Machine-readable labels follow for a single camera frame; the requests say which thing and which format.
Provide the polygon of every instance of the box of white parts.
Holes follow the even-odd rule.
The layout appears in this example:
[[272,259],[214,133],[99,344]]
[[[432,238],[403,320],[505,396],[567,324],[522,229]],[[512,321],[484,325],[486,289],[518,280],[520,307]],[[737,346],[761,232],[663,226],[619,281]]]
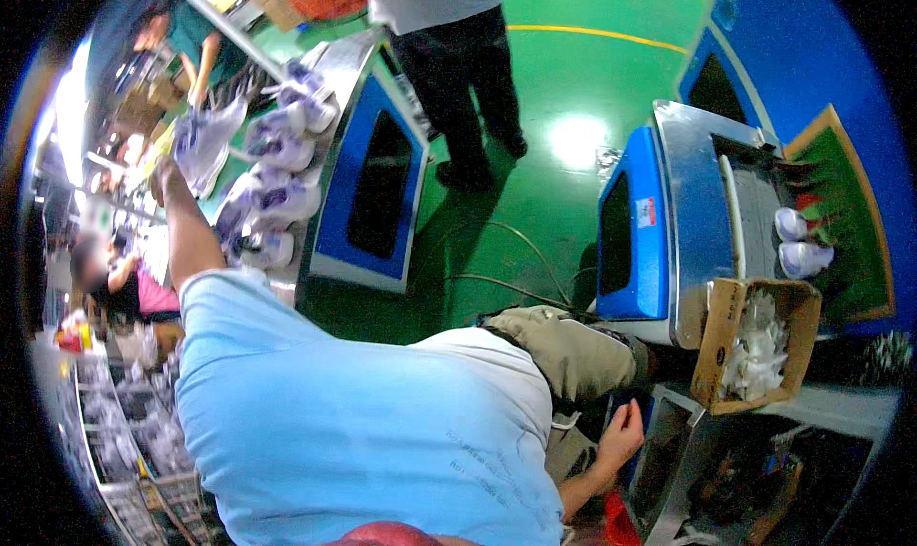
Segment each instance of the box of white parts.
[[717,278],[692,398],[722,415],[796,396],[820,313],[821,294],[804,281]]

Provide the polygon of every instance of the light blue t-shirt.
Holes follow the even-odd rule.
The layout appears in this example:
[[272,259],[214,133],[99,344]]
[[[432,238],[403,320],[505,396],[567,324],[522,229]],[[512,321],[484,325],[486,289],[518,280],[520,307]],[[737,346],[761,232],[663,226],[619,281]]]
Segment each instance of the light blue t-shirt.
[[544,437],[512,393],[453,353],[335,339],[264,284],[223,270],[181,289],[185,446],[235,543],[321,544],[380,520],[559,542]]

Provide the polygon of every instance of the green epoxy floor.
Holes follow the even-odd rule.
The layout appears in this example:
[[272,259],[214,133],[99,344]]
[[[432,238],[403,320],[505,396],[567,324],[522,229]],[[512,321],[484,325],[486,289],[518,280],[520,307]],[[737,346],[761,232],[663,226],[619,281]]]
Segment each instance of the green epoxy floor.
[[[618,32],[690,49],[709,0],[505,0],[509,25],[582,27]],[[361,30],[343,27],[282,34],[268,27],[255,41],[278,60],[321,40]],[[546,256],[563,287],[572,288],[580,256],[596,240],[602,177],[595,148],[623,148],[644,124],[656,98],[671,98],[684,55],[665,48],[590,34],[510,31],[512,68],[522,105],[528,154],[513,164],[487,146],[499,190],[489,195],[447,191],[427,169],[412,253],[408,296],[339,282],[301,278],[297,309],[338,337],[410,343],[466,326],[478,313],[534,305],[511,289],[470,279],[501,279],[559,300],[535,253],[515,235],[484,225],[505,222]],[[448,159],[438,139],[437,161]]]

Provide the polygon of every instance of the green shirt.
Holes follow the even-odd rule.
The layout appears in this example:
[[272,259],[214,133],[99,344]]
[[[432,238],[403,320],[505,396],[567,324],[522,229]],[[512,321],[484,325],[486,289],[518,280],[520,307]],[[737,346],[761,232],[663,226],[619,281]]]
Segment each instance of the green shirt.
[[[184,53],[191,59],[198,70],[201,69],[201,47],[203,40],[215,28],[194,7],[182,1],[171,12],[169,30],[166,32],[166,41],[177,53]],[[235,75],[247,57],[244,52],[230,39],[220,39],[220,50],[213,61],[208,82],[214,86]]]

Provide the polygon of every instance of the worker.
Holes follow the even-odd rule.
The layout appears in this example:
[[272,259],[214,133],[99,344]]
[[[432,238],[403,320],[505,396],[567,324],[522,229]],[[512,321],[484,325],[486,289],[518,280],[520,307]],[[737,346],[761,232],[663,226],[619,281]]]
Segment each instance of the worker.
[[145,271],[139,271],[140,256],[130,254],[114,269],[117,251],[112,242],[97,236],[83,238],[71,250],[70,273],[77,289],[90,294],[109,312],[121,313],[129,321],[170,321],[179,316],[178,296],[164,288]]
[[273,83],[269,76],[187,2],[148,11],[141,19],[134,50],[154,51],[163,42],[181,59],[191,82],[188,89],[191,106],[201,107],[210,87],[213,108],[225,107],[240,95],[256,105],[249,110],[258,110],[269,103],[268,97],[259,97],[260,90]]
[[[555,387],[507,339],[510,323],[544,311],[409,346],[339,340],[260,272],[226,269],[168,156],[151,190],[186,333],[175,388],[185,446],[236,544],[558,544],[561,521],[642,444],[631,401],[594,464],[558,488],[544,470]],[[602,375],[579,371],[582,383]]]
[[510,156],[528,145],[519,125],[502,0],[369,0],[370,16],[390,30],[392,46],[434,128],[446,136],[448,162],[437,167],[444,185],[486,190],[490,164],[469,86],[488,135]]

